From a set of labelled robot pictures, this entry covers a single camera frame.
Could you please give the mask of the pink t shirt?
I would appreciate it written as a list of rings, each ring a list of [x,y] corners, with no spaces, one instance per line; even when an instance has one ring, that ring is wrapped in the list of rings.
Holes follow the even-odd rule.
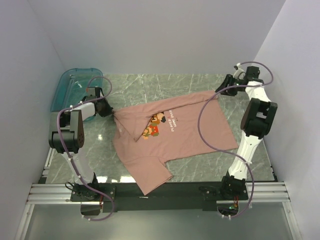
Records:
[[[166,162],[238,144],[213,90],[121,108],[113,145],[144,195],[172,178]]]

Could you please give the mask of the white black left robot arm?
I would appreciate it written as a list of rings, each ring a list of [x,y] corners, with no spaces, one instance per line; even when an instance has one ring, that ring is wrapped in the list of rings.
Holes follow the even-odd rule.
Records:
[[[87,87],[86,96],[76,105],[70,105],[50,116],[48,143],[67,161],[75,177],[72,192],[87,201],[112,201],[100,188],[95,172],[82,154],[85,143],[84,121],[99,115],[107,117],[113,113],[101,87]]]

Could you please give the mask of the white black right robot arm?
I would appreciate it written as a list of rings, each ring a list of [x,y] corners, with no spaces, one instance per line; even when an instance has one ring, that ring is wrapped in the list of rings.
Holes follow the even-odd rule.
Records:
[[[236,156],[219,187],[221,197],[226,200],[236,200],[247,193],[249,166],[258,145],[270,132],[278,109],[278,104],[272,102],[266,94],[257,66],[248,66],[243,70],[242,64],[237,63],[234,68],[234,74],[226,75],[217,91],[232,97],[238,92],[245,92],[249,104],[240,123],[242,133]]]

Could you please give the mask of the teal transparent plastic bin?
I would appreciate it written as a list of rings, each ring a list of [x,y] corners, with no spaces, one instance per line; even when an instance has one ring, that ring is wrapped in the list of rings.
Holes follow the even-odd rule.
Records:
[[[50,125],[57,125],[59,111],[75,106],[86,95],[87,86],[102,87],[103,73],[97,68],[72,68],[60,77],[50,107]]]

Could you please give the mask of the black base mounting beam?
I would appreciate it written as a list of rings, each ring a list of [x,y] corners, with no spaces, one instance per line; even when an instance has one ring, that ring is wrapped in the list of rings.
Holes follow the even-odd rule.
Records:
[[[246,186],[209,182],[168,182],[144,195],[136,183],[93,183],[95,192],[84,185],[66,182],[70,201],[80,203],[83,215],[118,211],[193,210],[216,211],[218,201],[248,200]]]

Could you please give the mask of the aluminium frame rail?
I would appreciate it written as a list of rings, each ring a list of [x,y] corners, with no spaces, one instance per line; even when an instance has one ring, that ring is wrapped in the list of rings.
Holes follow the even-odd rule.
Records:
[[[232,202],[224,199],[219,182],[169,182],[161,185],[147,195],[143,195],[136,183],[102,183],[100,187],[113,200],[174,200],[197,199],[221,203]],[[245,202],[252,197],[253,202],[290,202],[287,188],[283,182],[251,182],[245,185],[246,194],[236,200]],[[26,203],[36,204],[98,204],[99,199],[88,201],[72,192],[64,184],[33,184]]]

